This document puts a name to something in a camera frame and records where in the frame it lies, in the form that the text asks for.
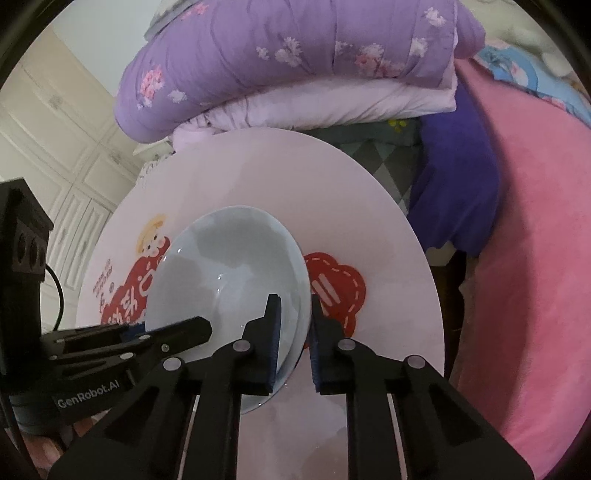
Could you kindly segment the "left hand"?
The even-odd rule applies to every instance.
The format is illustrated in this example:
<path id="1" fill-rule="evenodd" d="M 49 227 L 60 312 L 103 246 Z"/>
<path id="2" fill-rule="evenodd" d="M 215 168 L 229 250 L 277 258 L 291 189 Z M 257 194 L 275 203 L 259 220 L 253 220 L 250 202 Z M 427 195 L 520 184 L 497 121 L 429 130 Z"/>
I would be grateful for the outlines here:
<path id="1" fill-rule="evenodd" d="M 76 422 L 73 426 L 65 427 L 55 438 L 46 438 L 22 433 L 27 451 L 33 461 L 38 474 L 46 479 L 55 462 L 93 426 L 93 418 Z"/>

